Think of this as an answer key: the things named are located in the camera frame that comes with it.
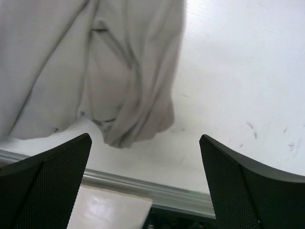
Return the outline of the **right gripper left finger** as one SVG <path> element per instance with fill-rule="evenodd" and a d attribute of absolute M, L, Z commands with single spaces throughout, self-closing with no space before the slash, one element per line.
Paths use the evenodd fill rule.
<path fill-rule="evenodd" d="M 81 185 L 92 140 L 85 133 L 0 168 L 2 229 L 65 229 Z"/>

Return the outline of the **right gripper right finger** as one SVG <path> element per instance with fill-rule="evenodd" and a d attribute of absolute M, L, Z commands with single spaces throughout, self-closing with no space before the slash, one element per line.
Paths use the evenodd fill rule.
<path fill-rule="evenodd" d="M 200 149 L 220 229 L 303 229 L 305 178 L 231 150 L 208 135 Z"/>

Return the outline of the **grey trousers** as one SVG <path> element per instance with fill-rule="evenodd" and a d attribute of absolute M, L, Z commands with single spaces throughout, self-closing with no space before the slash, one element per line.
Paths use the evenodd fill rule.
<path fill-rule="evenodd" d="M 94 122 L 116 148 L 174 123 L 183 0 L 3 0 L 0 138 Z"/>

